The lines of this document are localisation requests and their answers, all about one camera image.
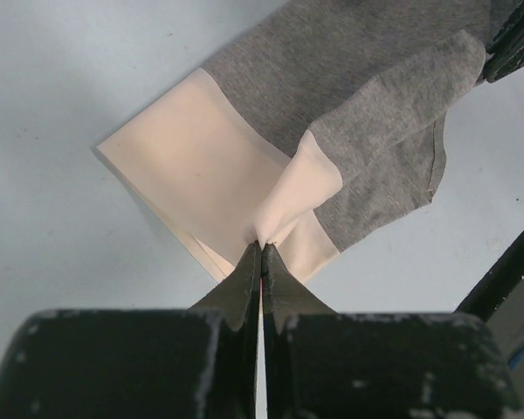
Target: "gray floor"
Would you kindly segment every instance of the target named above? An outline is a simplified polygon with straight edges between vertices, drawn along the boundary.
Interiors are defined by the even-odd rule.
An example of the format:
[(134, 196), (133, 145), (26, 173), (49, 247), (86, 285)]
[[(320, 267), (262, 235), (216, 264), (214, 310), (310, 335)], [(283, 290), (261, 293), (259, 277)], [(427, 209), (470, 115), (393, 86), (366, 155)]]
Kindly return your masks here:
[[(0, 357), (43, 308), (185, 307), (214, 286), (93, 147), (281, 3), (0, 2)], [(452, 310), (524, 228), (524, 69), (463, 98), (445, 138), (435, 202), (309, 284), (333, 308)]]

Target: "garment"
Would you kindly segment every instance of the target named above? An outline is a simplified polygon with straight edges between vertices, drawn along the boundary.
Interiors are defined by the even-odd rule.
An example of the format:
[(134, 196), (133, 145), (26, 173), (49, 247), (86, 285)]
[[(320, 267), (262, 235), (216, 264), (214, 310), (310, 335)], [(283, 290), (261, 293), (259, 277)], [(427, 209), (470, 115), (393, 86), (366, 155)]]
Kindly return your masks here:
[(100, 145), (216, 279), (275, 243), (309, 279), (431, 202), (489, 0), (293, 0)]

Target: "cloth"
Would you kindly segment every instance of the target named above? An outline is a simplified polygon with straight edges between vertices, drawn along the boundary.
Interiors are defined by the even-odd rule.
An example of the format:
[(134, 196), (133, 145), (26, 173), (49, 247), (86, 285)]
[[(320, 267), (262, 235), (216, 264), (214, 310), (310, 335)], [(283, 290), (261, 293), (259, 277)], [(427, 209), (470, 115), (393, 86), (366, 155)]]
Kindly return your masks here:
[(99, 150), (217, 280), (258, 239), (306, 281), (431, 202), (492, 26), (490, 0), (293, 0)]

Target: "beige fabric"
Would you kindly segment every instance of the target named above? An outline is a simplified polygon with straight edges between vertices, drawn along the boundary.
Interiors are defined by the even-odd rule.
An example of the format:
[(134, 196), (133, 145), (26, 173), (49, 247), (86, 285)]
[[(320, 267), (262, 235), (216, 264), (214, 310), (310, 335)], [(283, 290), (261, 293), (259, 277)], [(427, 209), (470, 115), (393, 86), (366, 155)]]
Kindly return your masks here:
[[(293, 275), (306, 280), (339, 254), (311, 211), (338, 185), (337, 169), (314, 139), (303, 144), (287, 167), (290, 159), (199, 69), (99, 150), (215, 279), (260, 237), (276, 243)], [(311, 173), (324, 181), (303, 182)]]

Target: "table surface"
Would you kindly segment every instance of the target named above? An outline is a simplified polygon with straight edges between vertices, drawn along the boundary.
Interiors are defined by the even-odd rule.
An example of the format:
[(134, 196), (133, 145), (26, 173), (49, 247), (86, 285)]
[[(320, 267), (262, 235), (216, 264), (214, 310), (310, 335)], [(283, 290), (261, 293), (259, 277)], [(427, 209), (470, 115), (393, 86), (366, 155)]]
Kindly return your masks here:
[[(215, 285), (94, 148), (283, 3), (0, 2), (0, 358), (37, 310), (186, 307)], [(524, 229), (524, 69), (459, 101), (445, 146), (433, 204), (309, 282), (334, 309), (453, 310)]]

